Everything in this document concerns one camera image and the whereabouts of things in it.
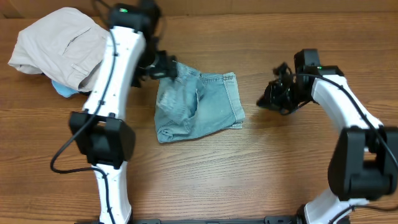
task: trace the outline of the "wooden table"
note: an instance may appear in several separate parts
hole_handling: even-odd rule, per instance
[[[71,136],[68,118],[86,100],[65,99],[40,75],[7,65],[20,30],[32,19],[0,20],[0,223],[93,220],[100,201],[92,172],[60,175],[50,160]],[[338,65],[356,96],[385,125],[398,124],[398,14],[329,13],[169,17],[161,44],[203,72],[235,72],[246,112],[242,130],[159,144],[157,81],[131,91],[127,123],[137,134],[128,167],[135,218],[262,218],[293,214],[328,187],[337,131],[320,106],[291,116],[260,110],[256,100],[272,68],[317,48]],[[75,145],[57,167],[88,164]],[[395,205],[398,197],[374,203]],[[397,223],[398,214],[358,210],[353,223]]]

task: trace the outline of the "blue cloth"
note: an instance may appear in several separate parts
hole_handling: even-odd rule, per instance
[[[56,81],[52,80],[52,86],[54,86],[55,90],[57,93],[65,98],[69,98],[75,93],[78,93],[78,91],[69,88],[67,86],[64,86],[62,84],[57,83]]]
[[[160,143],[195,139],[244,120],[234,73],[200,73],[178,63],[178,77],[160,80],[155,126]]]

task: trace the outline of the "black cable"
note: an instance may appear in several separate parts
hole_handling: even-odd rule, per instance
[[[110,8],[110,6],[108,6],[105,2],[101,1],[101,0],[92,0],[91,3],[94,7],[94,10],[97,11],[97,13],[99,14],[99,17],[101,18],[101,20],[106,23],[106,20],[103,18],[102,14],[100,13],[100,11],[98,10],[98,8],[96,7],[96,1],[100,2],[102,5],[106,6],[107,8]],[[96,115],[100,112],[101,106],[104,104],[104,99],[106,96],[106,92],[109,88],[109,85],[111,83],[111,79],[113,76],[113,71],[114,71],[114,66],[115,66],[115,61],[116,61],[116,56],[118,55],[117,50],[116,50],[116,41],[114,38],[113,33],[110,31],[109,32],[110,36],[111,36],[111,40],[112,40],[112,44],[113,44],[113,59],[112,59],[112,66],[111,66],[111,71],[109,73],[109,77],[108,77],[108,81],[106,82],[105,85],[105,89],[104,89],[104,93],[102,94],[101,99],[98,102],[98,107],[97,109],[95,109],[95,112],[91,115],[91,117],[89,118],[89,120],[58,150],[58,152],[53,156],[51,163],[50,163],[50,168],[52,171],[59,173],[59,174],[71,174],[71,173],[75,173],[75,172],[83,172],[83,171],[97,171],[99,173],[102,174],[104,182],[105,182],[105,197],[106,197],[106,206],[108,209],[108,213],[109,216],[111,217],[111,221],[112,224],[116,224],[113,218],[113,214],[111,211],[111,204],[109,202],[109,185],[108,185],[108,179],[106,178],[106,173],[96,167],[86,167],[86,168],[78,168],[78,169],[70,169],[70,170],[58,170],[57,168],[54,167],[55,161],[57,160],[57,158],[60,156],[60,154],[94,121]]]
[[[355,107],[356,111],[359,113],[359,115],[361,116],[361,118],[364,120],[364,122],[370,127],[370,129],[375,133],[377,139],[379,140],[379,142],[382,144],[382,146],[384,147],[384,149],[388,152],[389,156],[391,157],[391,159],[394,161],[394,165],[397,168],[398,171],[398,162],[396,157],[394,156],[394,154],[392,153],[391,149],[388,147],[387,143],[385,142],[384,138],[380,135],[380,133],[377,131],[377,129],[373,126],[373,124],[368,120],[368,118],[366,117],[366,115],[362,112],[361,108],[359,107],[359,105],[357,104],[357,102],[355,101],[355,99],[353,98],[353,96],[351,96],[351,94],[344,89],[344,87],[342,85],[337,84],[336,82],[322,77],[322,76],[318,76],[318,75],[312,75],[312,74],[295,74],[295,76],[305,76],[305,77],[312,77],[312,78],[319,78],[323,81],[326,81],[334,86],[336,86],[337,88],[339,88],[350,100],[350,102],[353,104],[353,106]],[[333,224],[337,219],[339,219],[339,217],[341,217],[342,215],[344,215],[346,212],[352,210],[354,211],[355,208],[367,208],[367,209],[371,209],[371,210],[377,210],[380,212],[395,212],[398,211],[398,206],[394,207],[394,208],[379,208],[379,207],[375,207],[375,206],[371,206],[371,205],[351,205],[348,208],[344,209],[343,211],[341,211],[340,213],[338,213],[336,216],[334,216],[330,221],[329,224]]]

